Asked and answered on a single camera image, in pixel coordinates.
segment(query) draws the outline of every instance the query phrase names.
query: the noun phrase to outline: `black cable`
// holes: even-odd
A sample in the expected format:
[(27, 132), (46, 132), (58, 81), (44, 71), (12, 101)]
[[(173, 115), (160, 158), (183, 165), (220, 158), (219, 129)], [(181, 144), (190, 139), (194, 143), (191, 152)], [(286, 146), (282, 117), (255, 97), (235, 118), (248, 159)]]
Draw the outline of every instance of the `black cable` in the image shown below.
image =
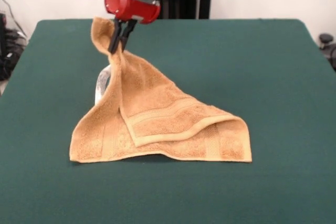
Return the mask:
[(20, 29), (21, 33), (23, 33), (24, 36), (27, 37), (26, 33), (23, 31), (22, 27), (19, 25), (19, 23), (16, 21), (15, 17), (14, 17), (14, 14), (12, 12), (12, 8), (11, 8), (11, 5), (6, 1), (6, 0), (2, 0), (7, 6), (8, 6), (8, 9), (9, 9), (9, 13), (11, 14), (11, 17), (14, 21), (14, 23), (16, 24), (16, 26)]
[(0, 81), (8, 80), (25, 49), (18, 30), (4, 29), (1, 39), (5, 41), (4, 51), (0, 54)]

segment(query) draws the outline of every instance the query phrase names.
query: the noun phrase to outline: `green table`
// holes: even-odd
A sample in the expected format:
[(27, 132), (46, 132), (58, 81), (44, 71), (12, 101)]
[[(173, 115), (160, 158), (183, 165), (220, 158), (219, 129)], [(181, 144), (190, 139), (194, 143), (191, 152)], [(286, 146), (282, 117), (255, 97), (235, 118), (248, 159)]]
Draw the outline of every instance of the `green table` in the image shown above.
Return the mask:
[(336, 75), (297, 20), (158, 20), (128, 49), (241, 116), (253, 163), (69, 161), (107, 65), (91, 20), (43, 21), (0, 98), (0, 223), (336, 223)]

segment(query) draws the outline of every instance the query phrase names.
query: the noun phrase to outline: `towel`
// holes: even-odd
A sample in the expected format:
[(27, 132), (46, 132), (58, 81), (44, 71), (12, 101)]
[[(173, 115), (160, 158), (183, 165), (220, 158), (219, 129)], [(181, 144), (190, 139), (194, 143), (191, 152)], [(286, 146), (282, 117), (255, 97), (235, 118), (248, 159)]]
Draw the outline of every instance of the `towel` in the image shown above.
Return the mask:
[(181, 161), (252, 162), (243, 119), (184, 93), (149, 62), (123, 52), (121, 45), (109, 53), (113, 29), (111, 20), (93, 19), (92, 42), (107, 56), (112, 71), (101, 100), (72, 133), (71, 161), (162, 154)]

